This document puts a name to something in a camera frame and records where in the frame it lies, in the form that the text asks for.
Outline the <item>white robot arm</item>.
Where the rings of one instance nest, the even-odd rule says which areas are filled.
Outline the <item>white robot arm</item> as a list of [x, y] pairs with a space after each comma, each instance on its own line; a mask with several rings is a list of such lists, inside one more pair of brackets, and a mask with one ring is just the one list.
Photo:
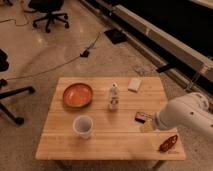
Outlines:
[[168, 131], [183, 125], [213, 141], [213, 114], [209, 112], [209, 107], [208, 98], [198, 92], [176, 97], [155, 112], [140, 127], [140, 131]]

